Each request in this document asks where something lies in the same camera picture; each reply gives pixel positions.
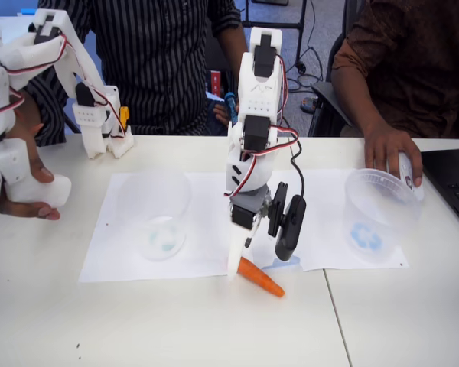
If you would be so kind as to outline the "striped shirt person's right hand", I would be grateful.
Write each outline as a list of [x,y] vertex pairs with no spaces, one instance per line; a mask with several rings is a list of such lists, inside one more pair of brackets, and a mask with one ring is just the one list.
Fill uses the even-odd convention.
[[[41,114],[34,99],[23,92],[24,102],[16,109],[18,121],[7,134],[8,138],[21,138],[26,142],[32,176],[40,183],[48,184],[54,181],[54,175],[43,164],[34,140],[36,134],[42,129]],[[4,189],[0,195],[0,214],[22,218],[38,218],[58,220],[60,214],[57,209],[47,203],[16,203],[7,198]]]

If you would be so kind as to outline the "striped shirt person's left hand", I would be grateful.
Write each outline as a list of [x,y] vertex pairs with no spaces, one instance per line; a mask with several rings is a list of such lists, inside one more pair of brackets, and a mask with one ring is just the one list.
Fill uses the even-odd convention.
[[224,126],[227,127],[228,124],[231,122],[230,111],[224,104],[216,103],[213,107],[213,113],[216,119]]

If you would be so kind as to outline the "brown shirt person's right hand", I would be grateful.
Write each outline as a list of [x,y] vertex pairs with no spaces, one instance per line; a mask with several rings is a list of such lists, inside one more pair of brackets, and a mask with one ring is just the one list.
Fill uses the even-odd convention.
[[366,168],[386,171],[400,178],[399,154],[405,153],[412,168],[412,181],[422,185],[422,156],[418,146],[407,132],[394,129],[384,121],[363,128]]

